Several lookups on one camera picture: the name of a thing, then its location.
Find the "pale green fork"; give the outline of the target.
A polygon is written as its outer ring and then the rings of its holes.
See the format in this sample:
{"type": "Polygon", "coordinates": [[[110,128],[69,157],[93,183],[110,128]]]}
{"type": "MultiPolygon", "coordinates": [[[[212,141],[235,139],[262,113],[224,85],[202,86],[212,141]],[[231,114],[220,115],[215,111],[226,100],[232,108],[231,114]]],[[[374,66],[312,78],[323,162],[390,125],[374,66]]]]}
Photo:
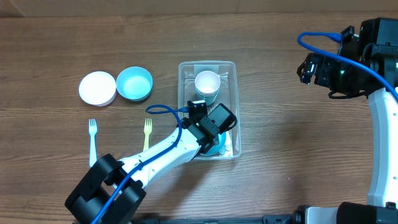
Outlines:
{"type": "Polygon", "coordinates": [[[225,148],[222,148],[220,151],[219,151],[219,154],[220,155],[224,155],[226,153],[226,149],[225,148]]]}

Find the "yellow plastic fork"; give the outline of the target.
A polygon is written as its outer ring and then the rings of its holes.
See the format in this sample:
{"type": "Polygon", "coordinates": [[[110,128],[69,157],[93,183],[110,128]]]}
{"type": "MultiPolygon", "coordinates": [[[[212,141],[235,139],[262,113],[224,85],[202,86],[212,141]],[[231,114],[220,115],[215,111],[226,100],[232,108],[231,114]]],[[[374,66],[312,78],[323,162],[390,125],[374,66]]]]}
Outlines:
{"type": "Polygon", "coordinates": [[[152,120],[150,118],[145,119],[144,123],[144,147],[143,151],[149,148],[149,136],[152,132],[152,120]]]}

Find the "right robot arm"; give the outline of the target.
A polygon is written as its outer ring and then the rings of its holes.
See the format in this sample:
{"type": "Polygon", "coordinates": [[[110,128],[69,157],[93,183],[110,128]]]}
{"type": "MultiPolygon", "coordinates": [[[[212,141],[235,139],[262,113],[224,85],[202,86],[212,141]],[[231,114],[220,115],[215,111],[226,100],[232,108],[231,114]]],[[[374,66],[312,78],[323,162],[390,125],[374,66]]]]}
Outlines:
{"type": "Polygon", "coordinates": [[[337,54],[304,43],[311,52],[297,69],[300,81],[330,89],[329,97],[366,96],[373,119],[373,172],[365,205],[300,206],[292,223],[397,223],[397,44],[339,41],[337,54]]]}

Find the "white plastic spoon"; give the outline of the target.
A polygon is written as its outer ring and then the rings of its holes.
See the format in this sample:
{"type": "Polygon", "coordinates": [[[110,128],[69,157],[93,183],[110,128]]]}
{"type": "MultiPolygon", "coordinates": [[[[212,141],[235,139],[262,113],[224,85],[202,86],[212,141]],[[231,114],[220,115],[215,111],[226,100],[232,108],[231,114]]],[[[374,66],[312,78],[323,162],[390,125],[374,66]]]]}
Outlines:
{"type": "Polygon", "coordinates": [[[232,145],[232,140],[231,140],[229,131],[226,132],[225,151],[226,151],[225,154],[227,156],[233,155],[233,145],[232,145]]]}

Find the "teal bowl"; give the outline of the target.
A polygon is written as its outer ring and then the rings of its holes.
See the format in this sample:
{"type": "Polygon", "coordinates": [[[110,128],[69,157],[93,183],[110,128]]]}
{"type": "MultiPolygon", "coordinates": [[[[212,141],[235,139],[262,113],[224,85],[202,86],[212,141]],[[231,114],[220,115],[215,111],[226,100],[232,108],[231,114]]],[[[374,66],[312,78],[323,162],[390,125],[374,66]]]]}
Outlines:
{"type": "Polygon", "coordinates": [[[212,155],[215,155],[215,154],[219,154],[219,151],[222,148],[225,148],[226,133],[219,134],[218,135],[218,140],[219,140],[219,144],[214,145],[213,147],[210,148],[210,150],[208,152],[202,153],[202,155],[204,155],[204,156],[212,156],[212,155]]]}
{"type": "Polygon", "coordinates": [[[151,94],[152,87],[152,75],[143,67],[126,68],[116,79],[118,93],[131,101],[145,100],[151,94]]]}

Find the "white bowl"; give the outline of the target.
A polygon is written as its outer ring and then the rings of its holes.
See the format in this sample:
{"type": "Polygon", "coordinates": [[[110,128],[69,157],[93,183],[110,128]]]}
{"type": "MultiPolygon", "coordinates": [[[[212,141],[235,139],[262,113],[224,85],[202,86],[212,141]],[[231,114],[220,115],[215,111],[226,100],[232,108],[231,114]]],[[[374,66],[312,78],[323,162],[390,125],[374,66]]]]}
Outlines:
{"type": "Polygon", "coordinates": [[[107,72],[91,72],[81,80],[78,93],[89,105],[109,105],[116,97],[116,80],[107,72]]]}

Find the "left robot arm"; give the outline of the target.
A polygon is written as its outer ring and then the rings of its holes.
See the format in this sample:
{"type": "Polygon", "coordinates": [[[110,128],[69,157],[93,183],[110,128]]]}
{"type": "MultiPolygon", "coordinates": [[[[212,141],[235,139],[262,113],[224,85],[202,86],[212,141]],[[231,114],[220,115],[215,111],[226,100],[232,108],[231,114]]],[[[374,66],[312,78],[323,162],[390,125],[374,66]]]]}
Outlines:
{"type": "Polygon", "coordinates": [[[171,113],[175,130],[156,145],[136,155],[116,160],[106,154],[90,165],[65,201],[79,223],[129,223],[146,196],[146,187],[162,175],[208,152],[222,133],[237,123],[233,112],[220,103],[212,111],[205,101],[189,101],[174,110],[151,105],[149,114],[171,113]]]}

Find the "light blue plastic cup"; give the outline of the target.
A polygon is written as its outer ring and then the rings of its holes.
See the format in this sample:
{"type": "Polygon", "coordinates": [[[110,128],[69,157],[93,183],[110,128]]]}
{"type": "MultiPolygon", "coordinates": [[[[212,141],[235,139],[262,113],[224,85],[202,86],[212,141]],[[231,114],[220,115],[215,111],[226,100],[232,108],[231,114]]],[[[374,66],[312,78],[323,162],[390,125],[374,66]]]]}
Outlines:
{"type": "Polygon", "coordinates": [[[199,100],[203,100],[206,103],[207,106],[210,106],[210,105],[212,105],[215,102],[219,91],[217,90],[217,91],[215,91],[213,93],[204,94],[204,93],[196,90],[196,93],[197,93],[197,97],[198,97],[199,100]]]}

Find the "white fork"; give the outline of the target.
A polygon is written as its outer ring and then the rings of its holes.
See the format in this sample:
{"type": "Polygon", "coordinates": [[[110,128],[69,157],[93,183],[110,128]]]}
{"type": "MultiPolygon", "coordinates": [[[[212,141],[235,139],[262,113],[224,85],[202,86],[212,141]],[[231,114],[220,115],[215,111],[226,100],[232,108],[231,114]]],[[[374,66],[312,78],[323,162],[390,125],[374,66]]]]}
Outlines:
{"type": "Polygon", "coordinates": [[[95,162],[97,161],[95,136],[98,131],[96,120],[93,118],[89,119],[89,121],[88,121],[88,131],[89,131],[89,135],[90,135],[89,166],[92,167],[95,164],[95,162]]]}

